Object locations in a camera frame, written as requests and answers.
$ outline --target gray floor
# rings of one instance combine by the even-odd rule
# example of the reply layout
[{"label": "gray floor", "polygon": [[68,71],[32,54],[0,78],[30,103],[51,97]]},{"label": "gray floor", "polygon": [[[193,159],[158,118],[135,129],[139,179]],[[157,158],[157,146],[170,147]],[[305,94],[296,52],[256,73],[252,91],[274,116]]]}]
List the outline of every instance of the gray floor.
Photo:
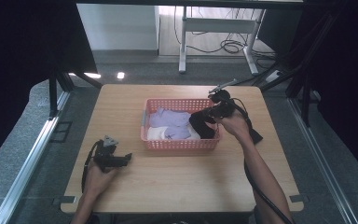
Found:
[{"label": "gray floor", "polygon": [[[251,77],[244,59],[189,59],[187,72],[179,75],[177,58],[137,58],[132,61],[99,63],[102,83],[217,85],[233,78]],[[119,81],[114,75],[125,71]],[[10,219],[10,223],[68,223],[71,215],[60,211],[60,198],[72,173],[76,154],[86,131],[99,91],[76,77],[61,122],[71,121],[72,127],[63,143],[49,143],[26,190]],[[241,85],[251,85],[253,81]],[[296,223],[345,223],[301,133],[284,95],[283,83],[264,93],[268,111],[280,137],[305,208],[294,213]],[[23,116],[0,149],[0,204],[16,178],[33,143],[48,116],[48,83],[42,82],[31,91],[30,102]],[[358,218],[358,163],[345,145],[325,123],[316,105],[310,107],[310,125],[338,183],[348,196]],[[62,138],[59,134],[53,139]],[[244,223],[244,214],[214,214],[210,223]],[[150,216],[118,216],[119,223],[147,223]],[[108,223],[108,216],[101,216]]]}]

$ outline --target white wall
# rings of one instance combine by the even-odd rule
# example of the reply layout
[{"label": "white wall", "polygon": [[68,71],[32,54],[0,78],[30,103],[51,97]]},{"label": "white wall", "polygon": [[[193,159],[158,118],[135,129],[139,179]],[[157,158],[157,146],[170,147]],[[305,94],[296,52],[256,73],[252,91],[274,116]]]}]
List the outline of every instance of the white wall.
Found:
[{"label": "white wall", "polygon": [[92,50],[158,49],[158,7],[77,4]]}]

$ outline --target light purple cloth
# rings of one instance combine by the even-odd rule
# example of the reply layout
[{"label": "light purple cloth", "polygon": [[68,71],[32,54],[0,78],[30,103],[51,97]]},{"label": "light purple cloth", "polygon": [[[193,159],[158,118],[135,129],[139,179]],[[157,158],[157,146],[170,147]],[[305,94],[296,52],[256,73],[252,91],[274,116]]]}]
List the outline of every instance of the light purple cloth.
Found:
[{"label": "light purple cloth", "polygon": [[150,127],[168,126],[165,136],[169,139],[186,139],[191,136],[187,124],[190,119],[187,112],[176,112],[159,107],[156,113],[150,115]]}]

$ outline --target black curtain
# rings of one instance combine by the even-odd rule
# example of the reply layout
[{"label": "black curtain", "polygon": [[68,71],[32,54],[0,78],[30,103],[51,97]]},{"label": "black curtain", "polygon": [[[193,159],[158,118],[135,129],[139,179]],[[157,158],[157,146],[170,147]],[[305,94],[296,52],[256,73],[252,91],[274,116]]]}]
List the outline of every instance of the black curtain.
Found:
[{"label": "black curtain", "polygon": [[75,2],[0,1],[0,146],[30,89],[71,71],[97,73]]},{"label": "black curtain", "polygon": [[[358,160],[358,1],[345,2],[309,72],[312,88],[322,97],[320,112]],[[297,41],[321,16],[305,15]]]}]

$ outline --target pink plastic basket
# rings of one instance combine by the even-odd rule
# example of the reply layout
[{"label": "pink plastic basket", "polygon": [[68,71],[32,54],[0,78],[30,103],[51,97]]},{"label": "pink plastic basket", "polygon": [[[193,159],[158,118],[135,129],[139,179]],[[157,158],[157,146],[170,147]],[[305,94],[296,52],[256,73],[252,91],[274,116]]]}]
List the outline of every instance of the pink plastic basket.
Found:
[{"label": "pink plastic basket", "polygon": [[147,140],[147,131],[150,127],[150,114],[155,113],[159,107],[175,111],[185,111],[191,114],[212,105],[213,102],[210,99],[147,99],[141,127],[141,139],[145,142],[146,148],[151,150],[215,149],[221,138],[217,124],[213,126],[216,130],[213,139]]}]

